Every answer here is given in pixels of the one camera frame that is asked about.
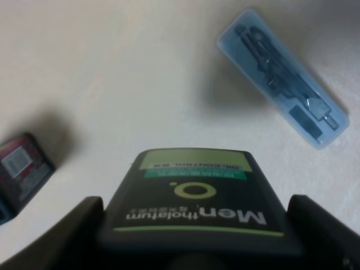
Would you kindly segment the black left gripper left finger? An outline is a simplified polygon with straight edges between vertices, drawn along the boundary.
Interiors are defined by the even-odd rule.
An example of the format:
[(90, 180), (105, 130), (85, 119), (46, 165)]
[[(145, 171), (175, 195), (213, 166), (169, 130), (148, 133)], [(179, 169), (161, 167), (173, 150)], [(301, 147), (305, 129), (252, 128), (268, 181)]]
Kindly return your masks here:
[(95, 234), (104, 217), (103, 201), (90, 196), (40, 238), (1, 264), (1, 269), (98, 269)]

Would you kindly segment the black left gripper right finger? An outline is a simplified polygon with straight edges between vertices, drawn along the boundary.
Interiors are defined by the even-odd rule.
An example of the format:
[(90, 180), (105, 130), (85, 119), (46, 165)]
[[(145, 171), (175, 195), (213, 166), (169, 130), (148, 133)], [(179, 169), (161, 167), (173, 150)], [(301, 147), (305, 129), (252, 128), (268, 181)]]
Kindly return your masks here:
[(307, 269), (359, 269), (359, 234), (306, 195), (293, 195), (287, 218), (305, 247)]

